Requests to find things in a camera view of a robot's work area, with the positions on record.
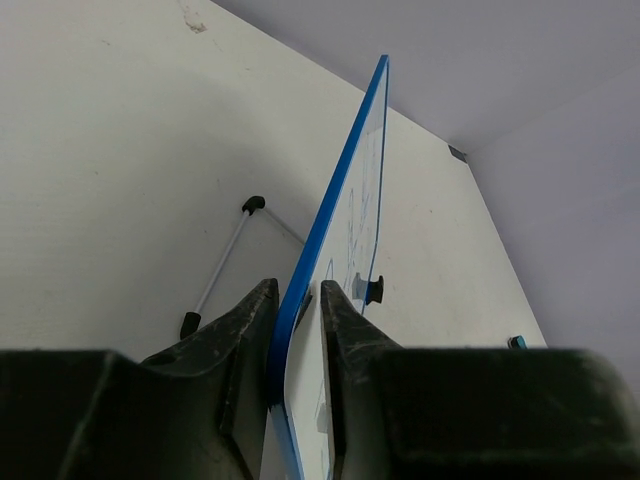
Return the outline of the blue bone-shaped whiteboard eraser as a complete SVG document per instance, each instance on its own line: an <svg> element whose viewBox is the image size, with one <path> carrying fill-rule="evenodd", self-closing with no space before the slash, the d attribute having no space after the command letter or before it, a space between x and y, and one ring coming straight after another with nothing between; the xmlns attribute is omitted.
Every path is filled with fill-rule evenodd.
<svg viewBox="0 0 640 480"><path fill-rule="evenodd" d="M509 349L526 349L527 348L525 339L520 335L511 337L507 341L507 345Z"/></svg>

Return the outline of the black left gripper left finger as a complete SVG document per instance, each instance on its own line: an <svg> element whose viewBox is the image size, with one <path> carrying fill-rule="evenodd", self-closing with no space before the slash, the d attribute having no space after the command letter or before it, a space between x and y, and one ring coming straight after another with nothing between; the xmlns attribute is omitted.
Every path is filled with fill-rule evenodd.
<svg viewBox="0 0 640 480"><path fill-rule="evenodd" d="M278 283L142 362L113 350L1 354L5 479L255 479Z"/></svg>

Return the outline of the blue-framed whiteboard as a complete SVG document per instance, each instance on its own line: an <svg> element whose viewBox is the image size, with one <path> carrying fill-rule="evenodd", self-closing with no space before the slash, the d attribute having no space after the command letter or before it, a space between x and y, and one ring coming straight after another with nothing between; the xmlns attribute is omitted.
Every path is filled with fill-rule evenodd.
<svg viewBox="0 0 640 480"><path fill-rule="evenodd" d="M366 308L379 239L390 59L379 58L304 243L274 324L267 404L289 479L328 479L329 391L320 286L335 281Z"/></svg>

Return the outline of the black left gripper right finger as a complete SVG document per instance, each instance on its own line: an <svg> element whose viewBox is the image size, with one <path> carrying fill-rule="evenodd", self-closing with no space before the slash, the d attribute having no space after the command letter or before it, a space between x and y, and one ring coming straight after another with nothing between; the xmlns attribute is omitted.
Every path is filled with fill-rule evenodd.
<svg viewBox="0 0 640 480"><path fill-rule="evenodd" d="M336 479L635 479L639 408L575 349L405 348L320 287Z"/></svg>

